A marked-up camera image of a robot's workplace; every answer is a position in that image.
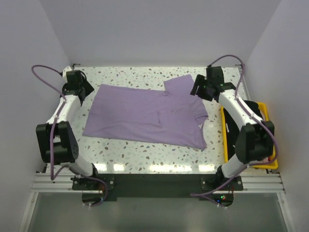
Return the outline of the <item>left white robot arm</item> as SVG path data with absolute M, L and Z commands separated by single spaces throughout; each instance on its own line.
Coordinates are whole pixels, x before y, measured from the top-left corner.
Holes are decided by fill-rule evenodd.
M 100 184 L 97 169 L 80 154 L 70 125 L 94 88 L 83 71 L 70 69 L 58 72 L 65 80 L 65 84 L 59 90 L 36 74 L 34 69 L 37 67 L 39 65 L 32 67 L 33 74 L 60 94 L 59 105 L 54 114 L 46 123 L 36 127 L 41 158 L 44 163 L 50 164 L 50 177 L 54 180 L 62 169 L 69 168 L 75 175 L 84 176 L 83 184 L 88 189 L 96 189 Z

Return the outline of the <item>purple t shirt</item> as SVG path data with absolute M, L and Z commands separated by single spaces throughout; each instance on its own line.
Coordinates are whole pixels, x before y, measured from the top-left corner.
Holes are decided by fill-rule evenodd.
M 205 106 L 190 94 L 191 75 L 164 82 L 164 90 L 100 85 L 83 136 L 205 149 Z

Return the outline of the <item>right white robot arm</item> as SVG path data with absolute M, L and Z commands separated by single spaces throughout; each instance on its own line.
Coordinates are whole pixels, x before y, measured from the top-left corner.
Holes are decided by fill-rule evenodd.
M 206 76 L 197 75 L 190 93 L 207 101 L 217 101 L 229 113 L 239 130 L 235 154 L 217 170 L 220 175 L 216 176 L 215 184 L 221 190 L 231 186 L 232 178 L 247 166 L 264 161 L 273 154 L 274 124 L 256 115 L 237 90 L 231 82 L 225 82 L 220 66 L 209 65 Z

